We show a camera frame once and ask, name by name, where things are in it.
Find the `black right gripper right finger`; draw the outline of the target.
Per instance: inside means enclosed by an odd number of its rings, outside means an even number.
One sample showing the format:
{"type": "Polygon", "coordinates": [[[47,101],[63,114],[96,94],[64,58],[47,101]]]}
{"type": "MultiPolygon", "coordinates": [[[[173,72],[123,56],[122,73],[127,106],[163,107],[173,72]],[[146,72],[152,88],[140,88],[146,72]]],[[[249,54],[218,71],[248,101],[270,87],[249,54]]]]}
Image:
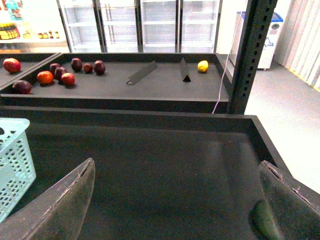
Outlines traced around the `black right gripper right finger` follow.
{"type": "Polygon", "coordinates": [[[258,167],[263,198],[251,211],[262,240],[318,240],[320,195],[270,162],[258,167]]]}

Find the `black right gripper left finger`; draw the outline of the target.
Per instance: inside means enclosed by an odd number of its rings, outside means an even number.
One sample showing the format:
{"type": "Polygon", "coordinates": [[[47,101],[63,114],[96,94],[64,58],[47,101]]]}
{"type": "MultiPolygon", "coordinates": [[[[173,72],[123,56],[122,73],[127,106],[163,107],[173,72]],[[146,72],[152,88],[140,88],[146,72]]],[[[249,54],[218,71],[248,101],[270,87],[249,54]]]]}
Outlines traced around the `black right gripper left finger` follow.
{"type": "Polygon", "coordinates": [[[2,240],[76,240],[91,202],[96,166],[88,158],[0,224],[2,240]]]}

